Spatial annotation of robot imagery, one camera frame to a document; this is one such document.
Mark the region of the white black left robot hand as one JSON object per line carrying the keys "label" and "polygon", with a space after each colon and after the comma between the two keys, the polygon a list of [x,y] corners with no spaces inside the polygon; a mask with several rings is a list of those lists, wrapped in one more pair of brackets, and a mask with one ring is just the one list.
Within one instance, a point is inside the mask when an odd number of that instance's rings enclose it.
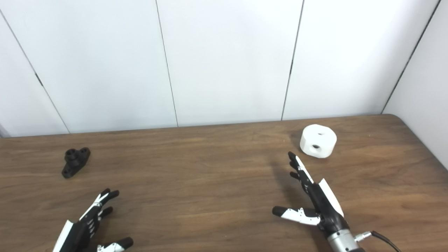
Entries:
{"label": "white black left robot hand", "polygon": [[112,191],[109,188],[103,190],[77,222],[67,220],[53,252],[124,252],[132,247],[134,241],[131,237],[90,247],[91,239],[97,233],[100,222],[113,211],[113,207],[103,209],[103,206],[119,196],[119,193],[118,190]]}

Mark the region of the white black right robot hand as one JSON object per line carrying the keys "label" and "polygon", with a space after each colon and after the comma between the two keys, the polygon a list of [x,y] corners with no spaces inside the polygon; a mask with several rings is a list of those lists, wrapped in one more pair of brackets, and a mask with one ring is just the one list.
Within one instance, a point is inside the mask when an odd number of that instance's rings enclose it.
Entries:
{"label": "white black right robot hand", "polygon": [[311,200],[314,208],[294,209],[275,206],[272,213],[283,219],[317,226],[325,237],[343,230],[349,230],[349,224],[345,220],[340,207],[334,206],[331,202],[334,194],[329,186],[324,185],[325,180],[322,179],[320,183],[315,183],[303,162],[295,153],[289,151],[288,157],[290,159],[289,164],[294,169],[289,175],[300,182],[301,188]]}

